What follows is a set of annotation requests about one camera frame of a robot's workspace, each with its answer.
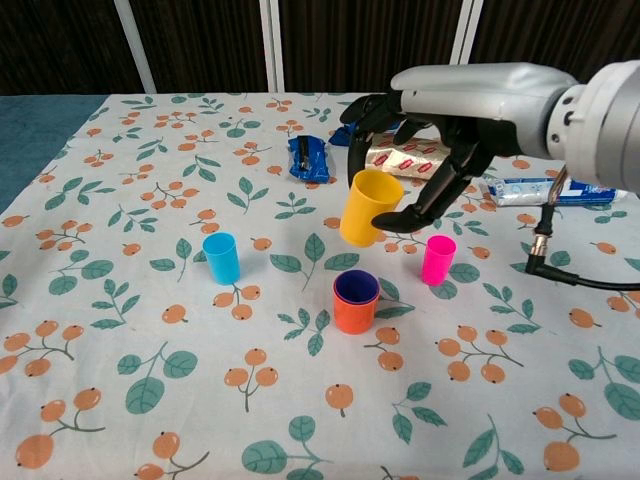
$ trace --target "blue floor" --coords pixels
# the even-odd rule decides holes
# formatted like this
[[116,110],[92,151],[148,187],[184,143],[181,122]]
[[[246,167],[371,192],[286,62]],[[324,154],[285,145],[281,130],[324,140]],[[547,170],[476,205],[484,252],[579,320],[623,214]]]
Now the blue floor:
[[0,212],[106,98],[107,95],[0,96]]

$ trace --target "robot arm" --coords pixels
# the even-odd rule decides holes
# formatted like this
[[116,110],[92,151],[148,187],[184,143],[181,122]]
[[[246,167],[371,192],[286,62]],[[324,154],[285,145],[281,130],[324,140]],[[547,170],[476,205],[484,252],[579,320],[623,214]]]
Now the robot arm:
[[587,85],[554,68],[512,63],[414,67],[391,87],[341,116],[356,122],[349,184],[364,168],[371,134],[398,120],[395,144],[433,124],[451,153],[416,203],[375,217],[377,228],[408,233],[430,225],[495,155],[564,159],[579,180],[640,191],[640,61],[611,64]]

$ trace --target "red and white wrapper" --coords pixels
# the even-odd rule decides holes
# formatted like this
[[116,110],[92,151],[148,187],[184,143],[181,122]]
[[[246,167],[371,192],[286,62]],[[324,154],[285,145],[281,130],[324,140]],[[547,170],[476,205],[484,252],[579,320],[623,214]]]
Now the red and white wrapper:
[[373,136],[365,168],[400,177],[428,180],[449,155],[449,148],[438,139],[412,138],[403,145],[393,144],[393,134]]

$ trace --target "pink cup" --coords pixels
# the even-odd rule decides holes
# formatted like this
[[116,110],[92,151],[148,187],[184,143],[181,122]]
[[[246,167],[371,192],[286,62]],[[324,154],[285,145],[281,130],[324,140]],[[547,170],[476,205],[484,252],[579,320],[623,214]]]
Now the pink cup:
[[422,281],[432,287],[444,282],[456,249],[456,242],[451,237],[434,235],[429,238],[422,264]]

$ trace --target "floral tablecloth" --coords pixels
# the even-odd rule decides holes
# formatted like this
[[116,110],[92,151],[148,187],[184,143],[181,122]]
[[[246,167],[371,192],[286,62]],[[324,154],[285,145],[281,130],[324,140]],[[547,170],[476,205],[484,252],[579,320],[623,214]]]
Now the floral tablecloth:
[[[327,139],[354,98],[113,95],[91,115],[0,216],[2,478],[637,478],[640,294],[523,274],[539,209],[478,183],[422,232],[344,243],[346,149],[305,185],[287,140]],[[639,217],[632,195],[561,208],[549,261],[637,281]],[[232,287],[201,252],[217,230]],[[436,231],[459,249],[429,289]],[[382,292],[359,336],[333,322],[351,267]]]

